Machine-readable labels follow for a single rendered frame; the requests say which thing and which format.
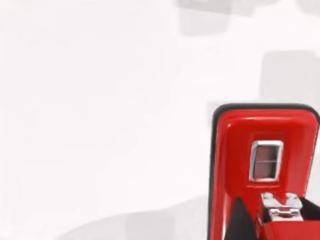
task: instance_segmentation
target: small window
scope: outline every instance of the small window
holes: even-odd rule
[[[255,141],[251,148],[249,180],[275,182],[278,180],[284,143],[278,140]]]

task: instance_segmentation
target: glossy red surface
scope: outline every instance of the glossy red surface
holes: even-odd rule
[[[260,193],[305,196],[318,121],[303,109],[237,109],[223,113],[217,123],[210,240],[222,240],[232,206],[240,197],[256,221]],[[251,147],[258,140],[284,143],[277,182],[249,181]]]
[[[270,222],[262,226],[259,240],[319,240],[320,221]]]

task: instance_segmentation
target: white surface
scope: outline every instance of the white surface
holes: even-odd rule
[[[208,108],[263,101],[268,52],[320,50],[320,20],[291,0],[250,16],[161,0],[0,10],[1,240],[52,240],[207,194]]]

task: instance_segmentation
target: black edge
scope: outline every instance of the black edge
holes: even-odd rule
[[[209,202],[208,202],[208,230],[207,230],[207,240],[210,239],[211,233],[211,212],[212,212],[212,202],[213,202],[213,186],[214,186],[214,173],[215,173],[215,154],[216,154],[216,135],[217,135],[217,125],[219,118],[226,112],[233,110],[242,110],[242,109],[297,109],[305,110],[312,113],[318,124],[320,124],[320,116],[318,112],[313,109],[311,106],[299,103],[228,103],[219,106],[213,113],[212,116],[212,132],[211,132],[211,150],[210,150],[210,176],[209,176]]]

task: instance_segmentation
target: red device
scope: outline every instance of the red device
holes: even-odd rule
[[[320,240],[320,207],[305,199],[319,122],[301,104],[215,111],[208,240]]]

